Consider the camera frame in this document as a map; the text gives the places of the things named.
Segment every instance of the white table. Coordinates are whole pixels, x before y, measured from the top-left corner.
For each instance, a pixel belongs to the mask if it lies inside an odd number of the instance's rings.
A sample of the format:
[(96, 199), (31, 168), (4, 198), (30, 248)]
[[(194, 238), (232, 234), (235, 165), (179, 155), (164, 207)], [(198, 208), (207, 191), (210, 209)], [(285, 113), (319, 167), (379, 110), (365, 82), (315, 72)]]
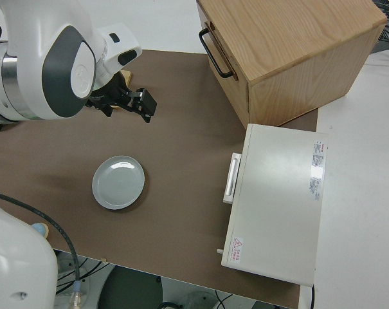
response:
[[(317, 131), (330, 137), (315, 308), (389, 308), (389, 51), (319, 109)], [(299, 308), (310, 299), (302, 288)]]
[[(78, 0), (95, 27), (125, 23), (144, 50), (205, 53), (195, 0)], [(0, 11), (2, 39), (8, 31)]]

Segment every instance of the sticker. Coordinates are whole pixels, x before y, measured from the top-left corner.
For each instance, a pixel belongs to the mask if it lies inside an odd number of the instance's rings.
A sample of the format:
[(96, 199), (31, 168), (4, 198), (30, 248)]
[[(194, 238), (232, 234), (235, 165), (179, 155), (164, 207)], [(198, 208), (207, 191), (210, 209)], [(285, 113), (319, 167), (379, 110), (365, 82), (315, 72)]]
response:
[(241, 258), (241, 250), (243, 248), (243, 239), (240, 237), (234, 237), (233, 243), (231, 244), (230, 261), (239, 263)]
[(316, 201), (321, 199), (326, 148), (327, 146), (323, 142), (317, 141), (312, 151), (309, 190), (311, 197)]

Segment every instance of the ceramic plate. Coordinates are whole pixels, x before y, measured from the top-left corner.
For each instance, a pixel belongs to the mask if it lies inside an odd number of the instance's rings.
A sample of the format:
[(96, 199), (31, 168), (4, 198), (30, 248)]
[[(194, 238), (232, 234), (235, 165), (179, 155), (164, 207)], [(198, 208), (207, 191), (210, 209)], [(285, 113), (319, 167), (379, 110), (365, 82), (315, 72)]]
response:
[(140, 196), (144, 171), (130, 156), (114, 156), (99, 166), (93, 177), (93, 194), (108, 209), (122, 209)]

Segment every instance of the wooden box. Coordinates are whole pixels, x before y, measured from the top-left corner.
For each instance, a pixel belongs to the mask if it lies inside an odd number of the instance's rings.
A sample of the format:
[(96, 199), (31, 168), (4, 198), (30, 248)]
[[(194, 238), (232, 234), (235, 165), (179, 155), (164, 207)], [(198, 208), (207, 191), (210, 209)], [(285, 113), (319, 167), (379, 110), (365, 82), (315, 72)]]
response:
[(244, 126), (279, 126), (345, 95), (386, 22), (371, 0), (197, 4), (210, 66)]

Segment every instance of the appliance handle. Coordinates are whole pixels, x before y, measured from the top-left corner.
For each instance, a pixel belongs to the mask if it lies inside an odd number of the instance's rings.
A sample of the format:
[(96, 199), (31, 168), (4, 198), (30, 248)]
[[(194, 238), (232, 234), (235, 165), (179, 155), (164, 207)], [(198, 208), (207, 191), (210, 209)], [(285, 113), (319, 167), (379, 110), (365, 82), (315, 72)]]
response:
[(240, 153), (233, 153), (231, 156), (230, 168), (227, 175), (226, 189), (224, 190), (224, 203), (232, 204), (234, 199), (235, 184), (237, 183), (237, 175), (240, 168)]

